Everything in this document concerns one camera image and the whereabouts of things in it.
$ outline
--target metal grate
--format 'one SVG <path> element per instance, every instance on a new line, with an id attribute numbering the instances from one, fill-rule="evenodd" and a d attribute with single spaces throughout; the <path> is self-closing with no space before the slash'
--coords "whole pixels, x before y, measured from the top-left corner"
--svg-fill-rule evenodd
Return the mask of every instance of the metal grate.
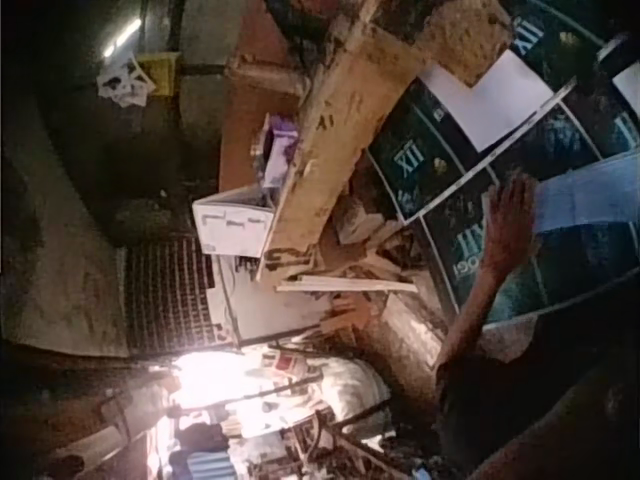
<path id="1" fill-rule="evenodd" d="M 189 352 L 229 344 L 211 319 L 207 288 L 214 287 L 212 259 L 197 238 L 145 243 L 127 251 L 125 313 L 134 354 Z"/>

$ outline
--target debris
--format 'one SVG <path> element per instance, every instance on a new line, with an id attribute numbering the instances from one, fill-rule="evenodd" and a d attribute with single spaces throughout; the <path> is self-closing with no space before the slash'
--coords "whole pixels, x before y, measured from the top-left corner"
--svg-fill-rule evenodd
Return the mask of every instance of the debris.
<path id="1" fill-rule="evenodd" d="M 111 98 L 121 107 L 147 104 L 147 96 L 156 88 L 132 54 L 123 63 L 109 65 L 97 78 L 98 95 Z"/>
<path id="2" fill-rule="evenodd" d="M 343 245 L 366 240 L 380 229 L 385 221 L 375 206 L 355 195 L 339 198 L 332 218 Z"/>

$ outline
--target white paper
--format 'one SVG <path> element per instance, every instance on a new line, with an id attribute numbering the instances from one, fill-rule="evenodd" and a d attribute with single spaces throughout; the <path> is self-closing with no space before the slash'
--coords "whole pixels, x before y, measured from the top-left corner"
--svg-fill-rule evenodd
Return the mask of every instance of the white paper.
<path id="1" fill-rule="evenodd" d="M 420 79 L 478 151 L 516 128 L 553 96 L 549 86 L 510 50 L 473 88 L 437 65 L 422 72 Z"/>
<path id="2" fill-rule="evenodd" d="M 111 98 L 121 107 L 146 106 L 147 96 L 156 86 L 129 55 L 118 65 L 110 65 L 97 78 L 98 96 Z"/>
<path id="3" fill-rule="evenodd" d="M 622 96 L 640 117 L 640 62 L 634 63 L 616 75 L 613 84 L 618 87 Z"/>

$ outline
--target wooden board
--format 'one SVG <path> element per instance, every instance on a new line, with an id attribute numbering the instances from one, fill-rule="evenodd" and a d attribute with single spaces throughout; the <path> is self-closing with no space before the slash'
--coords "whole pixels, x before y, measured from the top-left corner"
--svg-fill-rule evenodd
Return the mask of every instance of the wooden board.
<path id="1" fill-rule="evenodd" d="M 429 51 L 431 43 L 438 55 L 459 56 L 444 62 L 471 83 L 511 39 L 497 0 L 451 0 L 446 12 L 438 7 L 421 23 L 410 46 L 383 29 L 392 3 L 366 0 L 359 14 L 334 20 L 325 62 L 300 112 L 301 142 L 258 271 L 263 282 L 276 285 L 311 266 L 314 245 L 362 150 L 416 75 L 429 62 L 443 63 Z M 460 10 L 452 11 L 456 5 Z M 445 32 L 446 49 L 433 32 Z"/>

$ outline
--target wood scrap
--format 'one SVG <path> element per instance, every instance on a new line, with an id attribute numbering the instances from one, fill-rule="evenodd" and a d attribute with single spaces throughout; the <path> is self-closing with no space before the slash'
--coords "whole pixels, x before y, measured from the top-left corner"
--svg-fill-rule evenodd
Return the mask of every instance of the wood scrap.
<path id="1" fill-rule="evenodd" d="M 418 288 L 413 283 L 316 275 L 302 275 L 298 280 L 285 280 L 276 287 L 276 290 L 278 292 L 403 291 L 418 293 Z"/>
<path id="2" fill-rule="evenodd" d="M 387 240 L 389 240 L 403 228 L 404 225 L 399 220 L 387 220 L 365 242 L 365 248 L 367 250 L 377 250 L 378 247 L 384 245 Z"/>
<path id="3" fill-rule="evenodd" d="M 365 257 L 363 244 L 341 245 L 333 225 L 327 223 L 318 243 L 314 271 L 331 272 L 330 276 L 337 276 Z"/>
<path id="4" fill-rule="evenodd" d="M 355 195 L 338 199 L 332 219 L 342 245 L 363 242 L 385 222 L 384 216 L 375 206 Z"/>

